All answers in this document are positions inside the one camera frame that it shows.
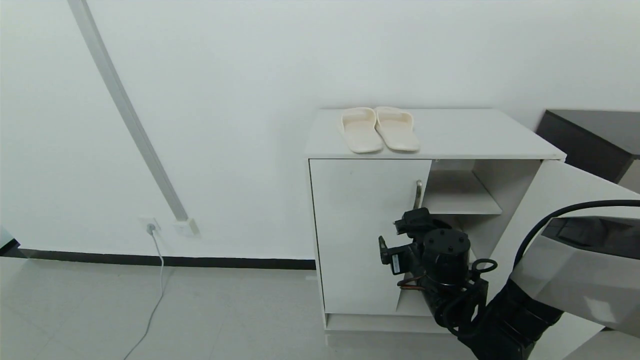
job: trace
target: wall socket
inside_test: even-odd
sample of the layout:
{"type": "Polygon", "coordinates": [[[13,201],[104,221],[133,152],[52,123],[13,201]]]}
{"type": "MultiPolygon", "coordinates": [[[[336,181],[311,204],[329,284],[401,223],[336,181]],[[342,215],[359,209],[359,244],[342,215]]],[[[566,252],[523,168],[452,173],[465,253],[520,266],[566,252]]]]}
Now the wall socket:
{"type": "Polygon", "coordinates": [[[199,237],[198,234],[200,231],[198,230],[198,226],[196,226],[196,222],[192,218],[188,218],[185,221],[176,221],[173,223],[173,227],[175,228],[175,232],[182,236],[186,236],[188,238],[199,237]]]}
{"type": "Polygon", "coordinates": [[[147,224],[154,224],[156,226],[156,231],[160,231],[160,225],[158,225],[156,218],[138,217],[138,221],[142,225],[142,228],[145,230],[145,232],[147,231],[147,224]]]}

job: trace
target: pair of slippers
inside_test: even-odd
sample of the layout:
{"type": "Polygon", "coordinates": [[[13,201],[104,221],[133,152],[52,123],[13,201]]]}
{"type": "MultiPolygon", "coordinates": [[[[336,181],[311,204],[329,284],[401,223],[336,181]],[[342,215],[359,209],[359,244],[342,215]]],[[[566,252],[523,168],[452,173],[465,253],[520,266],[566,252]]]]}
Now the pair of slippers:
{"type": "Polygon", "coordinates": [[[396,151],[420,149],[420,142],[413,133],[413,116],[397,108],[379,106],[344,110],[339,130],[349,149],[358,154],[382,150],[382,140],[389,149],[396,151]]]}

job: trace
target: white tile floor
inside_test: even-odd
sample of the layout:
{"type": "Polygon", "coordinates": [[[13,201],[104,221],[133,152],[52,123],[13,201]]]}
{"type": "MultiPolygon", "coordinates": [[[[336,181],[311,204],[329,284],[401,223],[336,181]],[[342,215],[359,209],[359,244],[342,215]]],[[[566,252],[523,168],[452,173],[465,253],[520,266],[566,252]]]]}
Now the white tile floor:
{"type": "MultiPolygon", "coordinates": [[[[159,268],[0,258],[0,359],[121,360],[159,295],[159,268]]],[[[166,268],[166,292],[130,360],[459,359],[450,336],[322,330],[315,272],[166,268]]],[[[640,340],[601,333],[569,358],[635,359],[640,340]]]]}

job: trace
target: cabinet top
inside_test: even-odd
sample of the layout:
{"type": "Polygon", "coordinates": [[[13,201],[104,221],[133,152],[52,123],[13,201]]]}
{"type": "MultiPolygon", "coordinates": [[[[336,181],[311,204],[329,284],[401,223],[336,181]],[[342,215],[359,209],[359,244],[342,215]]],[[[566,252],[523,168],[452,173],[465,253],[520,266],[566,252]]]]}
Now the cabinet top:
{"type": "Polygon", "coordinates": [[[307,158],[327,159],[565,159],[566,154],[505,113],[494,109],[406,109],[420,150],[371,154],[349,150],[338,131],[342,110],[319,110],[307,158]]]}

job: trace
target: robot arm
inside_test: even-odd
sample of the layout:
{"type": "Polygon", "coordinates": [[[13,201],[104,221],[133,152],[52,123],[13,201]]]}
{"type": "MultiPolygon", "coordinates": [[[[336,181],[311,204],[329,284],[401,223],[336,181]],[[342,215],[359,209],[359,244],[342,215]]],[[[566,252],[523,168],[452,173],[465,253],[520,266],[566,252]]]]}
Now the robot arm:
{"type": "Polygon", "coordinates": [[[395,222],[398,234],[406,233],[412,243],[388,249],[380,237],[380,256],[393,274],[409,274],[398,286],[420,291],[437,324],[479,360],[526,360],[564,312],[640,337],[640,220],[555,218],[620,204],[579,204],[541,220],[518,251],[507,284],[489,304],[481,274],[495,269],[496,262],[478,259],[469,266],[468,236],[435,220],[426,208],[395,222]],[[482,268],[484,263],[490,266],[482,268]]]}

